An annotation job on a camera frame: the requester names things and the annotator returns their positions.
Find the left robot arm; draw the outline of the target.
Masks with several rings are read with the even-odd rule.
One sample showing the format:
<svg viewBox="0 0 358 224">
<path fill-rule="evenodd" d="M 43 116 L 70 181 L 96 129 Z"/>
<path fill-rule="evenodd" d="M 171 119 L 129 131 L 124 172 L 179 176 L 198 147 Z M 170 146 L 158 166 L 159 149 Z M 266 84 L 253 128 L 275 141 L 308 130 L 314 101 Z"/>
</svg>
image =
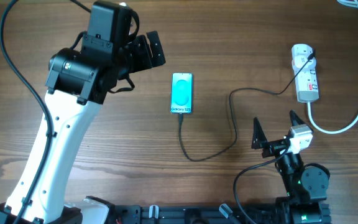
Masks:
<svg viewBox="0 0 358 224">
<path fill-rule="evenodd" d="M 126 3 L 96 1 L 89 25 L 75 43 L 48 64 L 47 92 L 37 101 L 42 121 L 25 169 L 0 223 L 119 223 L 115 206 L 88 196 L 65 201 L 68 178 L 81 142 L 119 80 L 165 63 L 156 31 L 139 34 L 139 16 Z"/>
</svg>

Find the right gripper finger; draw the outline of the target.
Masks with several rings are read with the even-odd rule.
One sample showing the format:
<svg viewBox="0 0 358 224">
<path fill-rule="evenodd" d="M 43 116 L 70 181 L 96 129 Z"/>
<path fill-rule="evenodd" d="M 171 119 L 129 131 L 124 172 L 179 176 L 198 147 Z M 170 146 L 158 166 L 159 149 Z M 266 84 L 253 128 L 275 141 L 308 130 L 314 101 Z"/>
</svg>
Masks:
<svg viewBox="0 0 358 224">
<path fill-rule="evenodd" d="M 262 149 L 267 145 L 268 141 L 260 125 L 259 119 L 255 117 L 253 119 L 253 122 L 254 122 L 254 130 L 253 130 L 251 147 L 253 149 Z"/>
<path fill-rule="evenodd" d="M 310 128 L 296 113 L 294 110 L 289 112 L 291 128 L 289 134 L 313 134 L 313 129 Z"/>
</svg>

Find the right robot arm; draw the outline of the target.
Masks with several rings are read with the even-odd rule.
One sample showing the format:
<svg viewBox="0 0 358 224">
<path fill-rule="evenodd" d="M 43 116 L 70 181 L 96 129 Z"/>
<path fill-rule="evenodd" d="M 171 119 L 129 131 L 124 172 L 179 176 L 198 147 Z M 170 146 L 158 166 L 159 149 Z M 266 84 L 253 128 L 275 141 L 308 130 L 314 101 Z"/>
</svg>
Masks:
<svg viewBox="0 0 358 224">
<path fill-rule="evenodd" d="M 323 203 L 331 174 L 320 164 L 305 164 L 300 155 L 310 146 L 313 129 L 293 110 L 290 121 L 287 135 L 268 141 L 258 118 L 254 118 L 252 148 L 261 149 L 263 158 L 274 157 L 287 191 L 286 197 L 275 200 L 273 219 L 278 223 L 331 223 L 329 205 Z"/>
</svg>

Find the Galaxy S25 smartphone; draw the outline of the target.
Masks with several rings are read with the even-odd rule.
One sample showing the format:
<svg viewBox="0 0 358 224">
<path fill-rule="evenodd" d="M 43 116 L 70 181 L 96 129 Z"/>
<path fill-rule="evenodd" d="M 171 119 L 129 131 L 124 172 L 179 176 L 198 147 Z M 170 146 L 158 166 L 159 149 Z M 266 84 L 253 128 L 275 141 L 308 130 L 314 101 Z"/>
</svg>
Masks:
<svg viewBox="0 0 358 224">
<path fill-rule="evenodd" d="M 170 112 L 191 114 L 193 112 L 193 74 L 173 73 Z"/>
</svg>

